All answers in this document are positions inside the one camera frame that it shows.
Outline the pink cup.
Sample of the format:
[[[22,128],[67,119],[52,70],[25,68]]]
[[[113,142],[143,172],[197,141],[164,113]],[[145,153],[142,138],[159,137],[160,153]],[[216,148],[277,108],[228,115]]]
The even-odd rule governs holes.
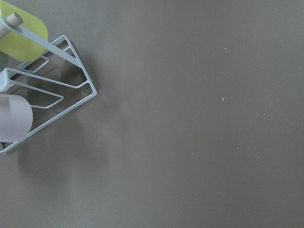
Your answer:
[[[13,143],[23,139],[33,123],[28,101],[19,95],[0,95],[0,141]]]

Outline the yellow cup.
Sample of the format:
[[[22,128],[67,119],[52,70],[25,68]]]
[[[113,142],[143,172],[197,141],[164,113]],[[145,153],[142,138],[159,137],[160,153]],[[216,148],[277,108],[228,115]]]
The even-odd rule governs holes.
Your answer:
[[[21,25],[23,27],[43,39],[48,40],[48,30],[41,19],[3,0],[0,2],[0,14],[2,16],[7,17],[13,12],[21,16],[23,19]],[[38,58],[44,50],[42,46],[15,32],[10,32],[0,39],[0,51],[18,61],[29,62],[34,60]]]

